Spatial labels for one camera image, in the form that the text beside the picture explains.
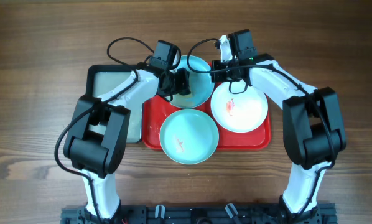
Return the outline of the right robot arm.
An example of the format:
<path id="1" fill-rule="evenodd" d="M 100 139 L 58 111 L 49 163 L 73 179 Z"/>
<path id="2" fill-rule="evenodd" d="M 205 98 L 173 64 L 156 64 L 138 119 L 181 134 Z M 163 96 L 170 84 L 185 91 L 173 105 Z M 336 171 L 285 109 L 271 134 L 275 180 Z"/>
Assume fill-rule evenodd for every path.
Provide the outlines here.
<path id="1" fill-rule="evenodd" d="M 272 99 L 282 110 L 283 143 L 292 162 L 288 185 L 279 199 L 277 219 L 297 223 L 319 211 L 317 193 L 325 172 L 346 148 L 346 133 L 335 91 L 306 85 L 268 54 L 242 60 L 214 60 L 214 82 L 242 84 Z"/>

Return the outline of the light blue plate top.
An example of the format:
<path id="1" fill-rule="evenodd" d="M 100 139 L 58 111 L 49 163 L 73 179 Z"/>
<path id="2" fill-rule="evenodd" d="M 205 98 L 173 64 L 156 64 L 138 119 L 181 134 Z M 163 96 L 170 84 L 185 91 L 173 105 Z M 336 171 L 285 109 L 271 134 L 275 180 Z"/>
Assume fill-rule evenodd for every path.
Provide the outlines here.
<path id="1" fill-rule="evenodd" d="M 213 93 L 215 86 L 215 84 L 211 81 L 211 76 L 207 73 L 195 73 L 191 71 L 187 65 L 186 55 L 181 56 L 178 68 L 185 68 L 187 71 L 189 71 L 189 86 L 193 97 L 185 99 L 181 98 L 180 94 L 176 94 L 169 103 L 172 106 L 182 109 L 196 108 L 204 104 Z"/>

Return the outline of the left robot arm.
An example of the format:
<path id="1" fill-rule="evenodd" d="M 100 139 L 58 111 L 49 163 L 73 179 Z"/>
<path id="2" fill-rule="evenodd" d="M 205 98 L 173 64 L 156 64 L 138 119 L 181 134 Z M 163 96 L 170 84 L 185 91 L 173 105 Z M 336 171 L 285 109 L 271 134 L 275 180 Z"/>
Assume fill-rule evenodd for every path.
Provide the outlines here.
<path id="1" fill-rule="evenodd" d="M 184 68 L 94 65 L 88 71 L 88 89 L 97 77 L 104 78 L 108 91 L 82 95 L 57 141 L 71 160 L 70 173 L 82 176 L 88 198 L 85 206 L 63 209 L 62 223 L 126 223 L 114 173 L 124 156 L 131 112 L 155 96 L 189 91 Z"/>

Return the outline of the green yellow sponge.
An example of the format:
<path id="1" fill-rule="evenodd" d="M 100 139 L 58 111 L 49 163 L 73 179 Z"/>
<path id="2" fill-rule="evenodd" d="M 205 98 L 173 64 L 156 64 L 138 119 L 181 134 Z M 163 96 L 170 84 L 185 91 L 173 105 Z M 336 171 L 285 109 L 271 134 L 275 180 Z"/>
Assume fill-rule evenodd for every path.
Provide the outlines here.
<path id="1" fill-rule="evenodd" d="M 189 98 L 192 98 L 193 97 L 193 94 L 192 93 L 189 93 L 187 95 L 180 95 L 181 98 L 185 98 L 185 99 L 189 99 Z"/>

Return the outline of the black water tray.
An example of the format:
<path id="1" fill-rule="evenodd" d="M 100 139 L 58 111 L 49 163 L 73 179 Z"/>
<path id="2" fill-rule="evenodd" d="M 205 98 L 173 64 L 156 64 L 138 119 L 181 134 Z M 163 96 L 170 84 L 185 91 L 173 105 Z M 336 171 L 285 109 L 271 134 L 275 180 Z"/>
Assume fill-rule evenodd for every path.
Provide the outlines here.
<path id="1" fill-rule="evenodd" d="M 92 65 L 87 72 L 86 94 L 100 96 L 122 84 L 131 74 L 124 65 Z M 142 105 L 131 109 L 127 144 L 136 144 L 142 139 Z"/>

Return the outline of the light blue plate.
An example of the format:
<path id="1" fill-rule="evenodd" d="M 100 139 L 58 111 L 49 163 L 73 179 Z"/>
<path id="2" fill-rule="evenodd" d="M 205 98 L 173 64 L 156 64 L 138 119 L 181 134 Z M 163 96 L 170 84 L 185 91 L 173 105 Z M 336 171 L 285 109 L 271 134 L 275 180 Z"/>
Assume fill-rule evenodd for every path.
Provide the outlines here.
<path id="1" fill-rule="evenodd" d="M 206 113 L 183 109 L 165 119 L 159 141 L 162 150 L 173 161 L 193 165 L 207 160 L 216 151 L 219 131 Z"/>
<path id="2" fill-rule="evenodd" d="M 193 97 L 185 99 L 181 98 L 180 94 L 176 94 L 169 103 L 172 106 L 182 109 L 196 108 L 204 104 L 213 93 L 215 86 L 215 84 L 211 81 L 211 76 L 207 73 L 195 73 L 191 71 L 187 65 L 186 55 L 181 56 L 178 68 L 185 68 L 187 71 L 189 71 L 189 86 Z"/>

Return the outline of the white plate with stain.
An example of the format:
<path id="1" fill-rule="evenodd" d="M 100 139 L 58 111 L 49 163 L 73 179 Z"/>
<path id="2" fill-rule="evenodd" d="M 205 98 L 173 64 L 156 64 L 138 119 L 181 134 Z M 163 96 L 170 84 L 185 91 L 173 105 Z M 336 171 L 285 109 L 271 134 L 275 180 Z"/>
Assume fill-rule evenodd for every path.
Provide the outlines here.
<path id="1" fill-rule="evenodd" d="M 244 81 L 218 85 L 211 97 L 216 122 L 234 133 L 247 133 L 263 124 L 268 114 L 266 95 Z"/>

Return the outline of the light blue plate bottom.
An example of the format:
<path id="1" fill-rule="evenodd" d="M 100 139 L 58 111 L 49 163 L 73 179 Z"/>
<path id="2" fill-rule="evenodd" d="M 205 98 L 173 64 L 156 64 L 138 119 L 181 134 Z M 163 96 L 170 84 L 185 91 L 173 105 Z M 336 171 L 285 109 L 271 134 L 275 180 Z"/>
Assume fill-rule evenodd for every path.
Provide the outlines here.
<path id="1" fill-rule="evenodd" d="M 206 113 L 183 109 L 165 119 L 159 141 L 162 150 L 173 161 L 193 165 L 207 160 L 216 151 L 219 131 Z"/>

